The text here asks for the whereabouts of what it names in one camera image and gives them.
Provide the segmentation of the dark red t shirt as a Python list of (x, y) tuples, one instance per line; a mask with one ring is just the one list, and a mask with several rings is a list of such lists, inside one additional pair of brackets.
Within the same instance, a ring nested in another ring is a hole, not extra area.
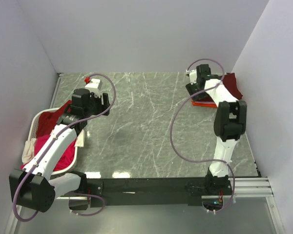
[[(227, 73), (223, 79), (223, 84), (227, 88), (227, 90), (238, 100), (241, 100), (243, 95), (237, 88), (237, 82), (235, 73)], [(214, 105), (214, 102), (210, 96), (206, 96), (203, 99), (196, 101), (199, 105)]]

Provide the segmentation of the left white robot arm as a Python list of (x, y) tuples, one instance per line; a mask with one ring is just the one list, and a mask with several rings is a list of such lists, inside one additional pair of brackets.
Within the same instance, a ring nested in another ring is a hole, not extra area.
[(46, 143), (23, 169), (14, 169), (9, 175), (14, 208), (20, 205), (44, 213), (56, 198), (66, 193), (82, 196), (87, 192), (84, 173), (70, 172), (55, 179), (51, 174), (88, 121), (109, 115), (110, 105), (107, 93), (97, 96), (85, 88), (73, 92), (71, 103), (57, 120)]

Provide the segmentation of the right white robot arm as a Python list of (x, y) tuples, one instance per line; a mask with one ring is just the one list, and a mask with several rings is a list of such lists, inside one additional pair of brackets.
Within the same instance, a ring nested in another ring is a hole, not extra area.
[(204, 184), (206, 192), (214, 195), (229, 186), (228, 165), (236, 144), (246, 130), (247, 104), (237, 89), (234, 74), (215, 75), (208, 64), (201, 64), (194, 70), (188, 70), (186, 75), (189, 77), (186, 89), (191, 101), (214, 103), (217, 108), (213, 125), (216, 135), (214, 160)]

